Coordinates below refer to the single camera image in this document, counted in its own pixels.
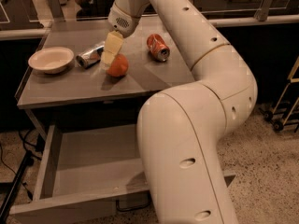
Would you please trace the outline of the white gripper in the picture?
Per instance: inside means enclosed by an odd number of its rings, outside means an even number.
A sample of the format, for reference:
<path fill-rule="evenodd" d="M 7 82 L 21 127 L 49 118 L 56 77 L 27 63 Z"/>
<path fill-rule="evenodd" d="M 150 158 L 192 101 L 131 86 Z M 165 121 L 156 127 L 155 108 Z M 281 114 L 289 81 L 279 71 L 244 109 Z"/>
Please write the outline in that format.
<path fill-rule="evenodd" d="M 104 49 L 101 54 L 101 65 L 110 67 L 119 54 L 123 38 L 132 35 L 139 24 L 141 13 L 135 7 L 129 7 L 128 10 L 119 8 L 113 4 L 108 15 L 108 22 L 115 31 L 107 34 Z"/>

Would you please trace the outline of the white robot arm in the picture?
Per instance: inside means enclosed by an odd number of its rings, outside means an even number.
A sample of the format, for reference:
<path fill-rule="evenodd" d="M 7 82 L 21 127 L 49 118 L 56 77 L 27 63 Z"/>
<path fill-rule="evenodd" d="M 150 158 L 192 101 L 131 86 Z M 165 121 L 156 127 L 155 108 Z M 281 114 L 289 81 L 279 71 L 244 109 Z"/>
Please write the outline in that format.
<path fill-rule="evenodd" d="M 189 0 L 115 0 L 111 28 L 131 35 L 147 6 L 194 77 L 152 95 L 138 115 L 137 143 L 157 218 L 160 224 L 238 224 L 217 143 L 252 112 L 255 77 Z"/>

